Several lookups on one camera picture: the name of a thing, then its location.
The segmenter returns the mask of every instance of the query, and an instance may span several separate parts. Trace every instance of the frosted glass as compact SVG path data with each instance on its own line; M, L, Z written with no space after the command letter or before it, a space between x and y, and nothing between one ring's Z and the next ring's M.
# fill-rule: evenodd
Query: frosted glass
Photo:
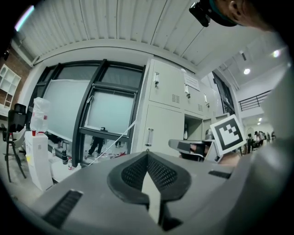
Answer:
M142 72L120 67L109 67L102 82L139 88Z
M72 66L62 69L57 79L91 80L98 66Z
M87 127L122 134L129 127L134 96L119 92L94 94L87 117Z
M48 131L72 141L74 125L89 81L53 80L49 83L44 99L50 101Z

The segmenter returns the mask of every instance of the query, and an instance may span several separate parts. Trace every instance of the black camera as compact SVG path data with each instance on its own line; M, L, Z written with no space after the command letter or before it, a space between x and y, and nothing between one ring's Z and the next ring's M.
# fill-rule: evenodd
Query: black camera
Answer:
M190 13L202 24L203 27L208 27L210 23L210 17L206 14L204 9L201 7L201 3L194 2L189 8Z

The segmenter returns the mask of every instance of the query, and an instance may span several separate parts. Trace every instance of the paper notice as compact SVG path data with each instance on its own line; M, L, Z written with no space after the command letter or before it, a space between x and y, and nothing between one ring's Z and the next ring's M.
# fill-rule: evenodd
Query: paper notice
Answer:
M184 73L184 79L186 85L200 91L199 82L196 78L190 77L188 74Z

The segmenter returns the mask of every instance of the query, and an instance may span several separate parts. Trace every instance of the chair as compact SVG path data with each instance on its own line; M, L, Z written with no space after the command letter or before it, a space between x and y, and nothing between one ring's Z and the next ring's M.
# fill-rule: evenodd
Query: chair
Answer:
M9 174L9 161L8 156L9 155L15 155L17 164L20 168L21 173L23 174L24 178L26 178L22 165L20 162L20 158L17 154L18 148L20 148L24 141L24 134L25 134L25 121L26 121L26 113L21 113L15 110L10 110L8 112L8 127L5 128L4 124L1 124L1 127L3 128L3 141L6 142L6 153L5 155L5 161L6 161L6 167L7 167L7 173L8 173L8 179L9 182L11 182L10 174ZM9 152L9 144L12 145L12 152Z

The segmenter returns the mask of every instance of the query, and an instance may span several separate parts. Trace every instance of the cable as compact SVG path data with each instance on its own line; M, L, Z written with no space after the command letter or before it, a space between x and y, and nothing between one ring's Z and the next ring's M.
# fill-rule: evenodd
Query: cable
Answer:
M107 150L110 149L111 146L113 146L121 137L123 137L123 135L125 135L129 131L129 129L131 129L135 125L135 123L136 123L136 120L126 129L125 132L122 133L122 135L116 141L112 143L112 145L110 145L102 154L96 157L88 166L92 165L98 158L100 158L105 152L107 152Z

